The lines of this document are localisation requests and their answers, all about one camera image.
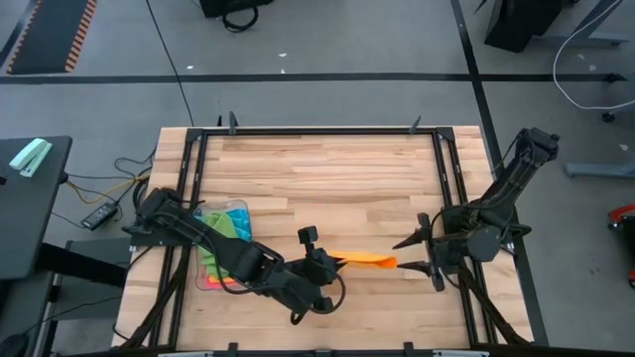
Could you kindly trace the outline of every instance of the black stand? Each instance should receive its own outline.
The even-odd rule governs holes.
[[[49,243],[42,243],[37,269],[123,288],[126,269],[88,258]]]

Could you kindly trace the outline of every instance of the gray floor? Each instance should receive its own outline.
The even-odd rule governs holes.
[[[581,1],[567,9],[551,32],[570,32],[595,2]],[[0,3],[0,42],[26,3]],[[278,0],[262,9],[253,31],[241,35],[204,19],[192,1],[151,3],[179,73],[467,73],[446,0]],[[491,4],[473,14],[479,0],[460,3],[481,73],[551,72],[553,48],[536,44],[515,55],[486,47]],[[634,11],[635,2],[622,4],[606,30],[635,39],[630,21]],[[567,50],[559,69],[632,70],[634,49]],[[100,0],[79,64],[70,75],[171,73],[145,1]],[[615,104],[635,96],[635,86],[628,83],[564,86],[589,104]],[[229,110],[236,112],[241,125],[410,124],[418,115],[428,125],[481,123],[469,82],[187,83],[184,88],[197,125],[214,125],[217,116]],[[597,112],[577,110],[547,82],[485,83],[484,89],[502,149],[523,127],[563,137],[559,159],[540,170],[518,202],[521,220],[534,227],[526,242],[551,344],[635,351],[635,292],[625,282],[633,262],[623,242],[605,228],[606,212],[631,203],[635,188],[631,181],[570,179],[563,173],[565,162],[635,160],[635,115],[601,123]],[[161,127],[189,124],[176,84],[0,85],[0,108],[2,138],[71,135],[67,171],[81,175],[116,174],[114,159],[145,158]],[[77,181],[94,189],[106,189],[110,183]],[[67,187],[61,189],[57,213],[78,221],[89,209]],[[121,223],[130,222],[129,201],[124,210]],[[62,245],[68,239],[122,236],[121,223],[89,233],[52,218],[46,240]],[[56,351],[106,348],[112,322],[63,323]]]

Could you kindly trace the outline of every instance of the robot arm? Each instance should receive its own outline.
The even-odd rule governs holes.
[[[444,220],[446,236],[433,238],[428,214],[420,213],[421,227],[393,247],[401,249],[414,244],[426,244],[429,261],[404,263],[398,267],[425,273],[438,292],[445,289],[444,275],[457,274],[510,344],[528,342],[505,321],[466,267],[465,258],[491,262],[502,243],[531,231],[527,226],[511,223],[514,204],[538,168],[556,158],[558,139],[557,135],[550,136],[536,128],[522,130],[515,140],[514,159],[489,189],[468,204],[451,206],[439,213]]]
[[[333,305],[330,297],[321,294],[320,287],[334,280],[339,280],[343,286],[337,274],[343,264],[324,249],[314,247],[313,243],[318,239],[315,227],[299,231],[300,241],[307,248],[306,257],[286,263],[280,254],[263,244],[228,239],[194,218],[182,208],[176,193],[167,188],[152,191],[137,210],[137,217],[146,234],[164,231],[212,252],[216,256],[216,269],[223,268],[246,288],[234,291],[221,282],[227,292],[273,298],[291,310],[292,322],[300,322],[309,310],[326,314],[341,304],[343,296]]]

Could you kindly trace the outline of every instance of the cable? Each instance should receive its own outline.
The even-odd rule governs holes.
[[[101,198],[103,198],[103,197],[108,198],[108,199],[110,199],[110,200],[111,200],[111,201],[113,201],[113,202],[115,201],[115,199],[114,199],[114,198],[112,198],[111,196],[109,196],[109,195],[108,195],[108,193],[102,193],[102,192],[99,192],[99,191],[96,191],[96,190],[93,190],[93,189],[83,188],[83,187],[80,187],[80,186],[78,186],[78,185],[76,185],[76,184],[72,183],[71,181],[66,181],[65,183],[66,183],[66,184],[67,184],[67,185],[68,185],[68,186],[69,186],[72,190],[74,190],[74,191],[75,191],[75,193],[77,194],[77,197],[79,197],[79,199],[80,199],[80,200],[81,200],[84,204],[92,204],[92,203],[96,203],[96,202],[98,202],[98,201],[99,201]],[[96,200],[86,200],[86,198],[85,198],[85,197],[81,194],[81,192],[80,192],[81,190],[82,190],[82,191],[84,191],[84,192],[89,192],[89,193],[94,193],[94,194],[97,194],[97,195],[99,195],[100,197],[99,197],[99,199],[96,199]]]
[[[492,169],[492,171],[490,172],[491,174],[494,174],[496,170],[498,170],[498,168],[500,168],[503,164],[505,164],[505,159],[507,159],[507,156],[512,151],[512,148],[514,147],[514,144],[516,144],[517,141],[518,141],[518,136],[516,136],[516,138],[512,140],[512,143],[509,144],[509,147],[507,147],[507,151],[505,152],[505,155],[503,155],[503,158],[498,162],[498,164],[496,164],[494,169]]]
[[[145,176],[141,176],[141,177],[135,177],[135,178],[130,178],[130,179],[128,179],[128,180],[126,180],[126,181],[124,181],[124,182],[121,182],[121,183],[119,183],[119,184],[116,184],[114,187],[112,187],[112,188],[108,189],[107,191],[105,191],[105,192],[103,192],[103,193],[102,193],[102,192],[99,192],[99,191],[95,191],[95,190],[91,190],[91,189],[86,189],[86,188],[79,187],[78,185],[76,185],[76,184],[72,183],[71,181],[67,181],[67,182],[66,182],[66,184],[70,185],[70,186],[71,186],[71,187],[75,190],[75,192],[77,192],[77,190],[79,189],[79,190],[82,190],[82,191],[85,191],[85,192],[90,192],[90,193],[95,193],[95,194],[100,195],[100,197],[98,197],[98,198],[91,199],[91,200],[87,200],[87,199],[85,199],[85,198],[84,198],[84,197],[83,197],[83,196],[82,196],[79,192],[77,192],[77,196],[79,196],[79,199],[81,199],[81,201],[82,201],[82,202],[84,202],[85,204],[93,204],[93,203],[97,203],[97,202],[99,202],[101,199],[103,199],[104,197],[106,197],[106,198],[108,198],[108,199],[112,200],[112,201],[113,201],[113,203],[118,204],[118,203],[119,203],[119,200],[112,198],[112,197],[111,197],[111,196],[109,196],[108,194],[110,194],[110,193],[112,193],[112,192],[116,191],[117,189],[119,189],[119,188],[123,187],[123,186],[124,186],[124,185],[126,185],[126,184],[133,183],[133,182],[135,182],[135,181],[137,181],[137,180],[140,180],[140,179],[145,179],[145,178],[147,178],[147,177],[149,177],[149,175],[145,175]]]
[[[82,308],[82,307],[86,307],[86,306],[93,306],[93,305],[96,305],[96,304],[99,304],[99,303],[102,303],[102,302],[107,302],[107,301],[111,301],[111,300],[118,299],[118,298],[121,298],[121,297],[107,297],[107,298],[103,298],[101,300],[97,300],[97,301],[94,301],[94,302],[86,302],[86,303],[79,304],[79,305],[77,305],[75,307],[66,309],[66,310],[64,310],[64,311],[62,311],[60,313],[56,313],[53,316],[49,316],[49,317],[47,317],[47,318],[45,318],[45,319],[33,324],[33,326],[27,328],[24,332],[22,332],[20,334],[25,335],[25,334],[29,333],[32,329],[36,328],[38,325],[43,324],[45,322],[48,322],[48,321],[50,321],[50,320],[52,320],[52,319],[54,319],[56,317],[59,317],[59,316],[65,314],[65,313],[69,313],[71,311],[75,311],[78,308]]]
[[[135,185],[135,189],[132,191],[132,205],[135,208],[139,208],[141,206],[141,202],[143,202],[143,197],[148,188],[149,179],[145,178],[137,182]]]
[[[179,84],[179,89],[181,90],[181,95],[183,96],[183,102],[186,104],[186,109],[188,110],[188,116],[190,117],[190,123],[194,127],[194,119],[191,116],[190,104],[188,103],[188,99],[186,98],[186,92],[183,90],[183,84],[181,83],[181,77],[179,76],[179,72],[177,71],[177,67],[175,63],[172,61],[172,56],[170,56],[170,52],[168,51],[168,46],[166,46],[166,42],[163,39],[163,35],[161,34],[161,30],[159,29],[159,24],[157,24],[157,19],[155,18],[155,13],[152,11],[152,6],[150,6],[150,0],[146,0],[146,4],[148,5],[148,11],[150,11],[150,16],[152,17],[152,22],[155,23],[155,27],[157,28],[157,34],[159,34],[159,39],[161,39],[161,44],[163,45],[163,49],[166,52],[166,56],[168,56],[168,60],[170,61],[170,65],[172,66],[172,70],[175,72],[175,76],[177,77],[177,83]]]
[[[126,336],[122,335],[119,331],[117,331],[117,328],[116,328],[115,326],[117,326],[117,322],[115,322],[115,323],[113,323],[113,324],[112,324],[112,328],[111,328],[111,329],[112,329],[112,332],[113,332],[114,334],[116,334],[117,336],[121,337],[124,341],[127,341],[127,340],[129,340],[129,339],[130,339],[130,338],[128,338],[128,337],[126,337]]]
[[[626,103],[622,103],[622,104],[618,104],[618,105],[613,105],[613,106],[606,106],[606,107],[601,107],[601,106],[583,106],[578,104],[576,101],[574,101],[566,92],[565,90],[560,86],[560,84],[558,83],[558,79],[557,79],[557,74],[556,74],[556,67],[558,66],[558,60],[560,59],[560,55],[563,52],[563,50],[565,49],[565,47],[567,46],[567,44],[575,37],[577,36],[579,33],[581,33],[582,31],[588,29],[591,25],[593,25],[594,23],[596,23],[597,21],[599,21],[602,17],[604,17],[604,15],[608,14],[610,11],[612,11],[617,5],[619,5],[621,0],[615,0],[615,2],[610,5],[609,7],[606,8],[606,10],[604,10],[601,14],[599,14],[595,19],[591,20],[588,22],[588,24],[582,26],[579,30],[575,31],[574,33],[571,34],[571,36],[569,36],[568,39],[565,40],[565,42],[563,43],[563,45],[560,47],[560,49],[558,50],[558,52],[556,53],[556,58],[554,59],[554,67],[553,67],[553,75],[554,75],[554,83],[556,84],[556,87],[560,90],[560,92],[563,93],[563,95],[565,96],[565,98],[574,106],[576,106],[579,109],[583,109],[583,110],[615,110],[615,109],[619,109],[619,108],[623,108],[632,104],[635,104],[635,100],[631,100],[629,102]]]
[[[344,298],[346,298],[346,284],[344,283],[344,279],[342,279],[338,273],[335,273],[335,278],[339,281],[339,285],[341,286],[341,294],[339,295],[339,300],[337,301],[337,303],[329,311],[318,310],[311,306],[309,307],[309,310],[311,312],[317,313],[317,314],[329,314],[332,312],[336,312],[337,309],[344,303]]]
[[[446,273],[446,272],[444,272],[444,270],[443,270],[443,269],[439,269],[439,270],[441,271],[441,274],[443,274],[443,275],[444,275],[445,280],[446,280],[446,281],[447,281],[447,282],[448,282],[451,286],[453,286],[453,287],[455,287],[455,288],[457,288],[457,289],[460,289],[460,288],[458,287],[458,284],[457,284],[455,281],[453,281],[452,279],[450,279],[450,278],[449,278],[449,276],[447,275],[447,273]]]
[[[119,218],[115,219],[115,222],[120,221],[123,218],[123,208],[121,207],[121,204],[119,204],[119,199],[114,199],[111,196],[109,196],[107,193],[110,193],[110,191],[112,190],[108,190],[106,191],[106,193],[101,193],[99,191],[96,190],[92,190],[92,189],[87,189],[87,188],[83,188],[83,187],[79,187],[78,185],[72,183],[71,181],[67,181],[66,184],[68,184],[77,194],[77,197],[79,197],[79,199],[84,203],[84,204],[92,204],[92,203],[96,203],[99,200],[101,200],[102,197],[106,197],[108,199],[110,199],[116,206],[117,206],[117,211],[119,212]],[[92,201],[88,201],[86,200],[83,195],[81,195],[81,193],[79,192],[80,190],[85,191],[85,192],[90,192],[90,193],[95,193],[100,195],[99,198],[94,199]]]
[[[130,262],[130,265],[128,266],[128,269],[126,270],[127,273],[130,273],[130,270],[132,269],[132,266],[135,265],[135,263],[137,263],[137,261],[139,261],[139,259],[141,259],[141,257],[143,257],[144,255],[146,255],[146,253],[150,252],[150,250],[152,249],[152,246],[149,246],[148,248],[146,248],[146,250],[144,250],[143,252],[139,253],[138,256],[135,257],[135,259],[132,260],[132,262]],[[129,340],[130,338],[124,336],[123,334],[121,334],[119,331],[117,331],[117,322],[112,324],[112,332],[114,334],[116,334],[117,336],[123,338],[124,340]]]
[[[71,225],[75,226],[76,228],[79,228],[79,229],[86,229],[86,227],[82,227],[82,226],[80,226],[79,224],[77,224],[77,223],[75,223],[75,222],[71,221],[70,219],[68,219],[68,218],[66,218],[66,217],[64,217],[64,216],[62,216],[62,215],[60,215],[60,214],[57,214],[57,213],[55,213],[55,212],[51,212],[51,214],[52,214],[53,216],[57,217],[57,218],[60,218],[60,219],[65,220],[66,222],[68,222],[68,224],[71,224]]]
[[[90,176],[75,175],[75,174],[67,174],[67,175],[71,178],[77,178],[77,179],[130,179],[128,177],[90,177]]]
[[[259,16],[258,7],[253,7],[251,10],[254,12],[254,15],[246,25],[236,25],[227,19],[227,16],[229,14],[224,14],[222,16],[222,25],[225,27],[225,30],[229,31],[230,33],[239,34],[241,32],[249,30],[252,26],[256,25]]]
[[[122,174],[126,174],[128,175],[127,179],[132,179],[134,177],[137,177],[138,175],[134,175],[129,171],[126,171],[124,169],[121,169],[119,167],[119,162],[129,162],[129,163],[133,163],[133,164],[137,164],[137,165],[144,165],[146,164],[148,161],[150,161],[150,167],[154,164],[153,162],[153,156],[155,155],[155,153],[157,153],[157,146],[155,146],[155,148],[152,150],[152,152],[150,153],[150,155],[148,155],[148,157],[146,157],[146,159],[144,160],[134,160],[134,159],[130,159],[130,158],[126,158],[126,157],[120,157],[115,159],[114,162],[114,167],[115,170],[117,170],[118,172],[122,173]]]

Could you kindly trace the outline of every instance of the orange towel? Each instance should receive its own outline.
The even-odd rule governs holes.
[[[347,263],[360,268],[395,269],[397,259],[393,256],[373,254],[367,252],[331,252],[328,255],[342,259],[341,263]]]
[[[207,282],[210,283],[210,284],[219,284],[220,285],[220,281],[216,277],[213,277],[213,276],[207,276]],[[224,278],[223,282],[226,283],[226,284],[233,284],[234,280],[231,279],[231,278]]]

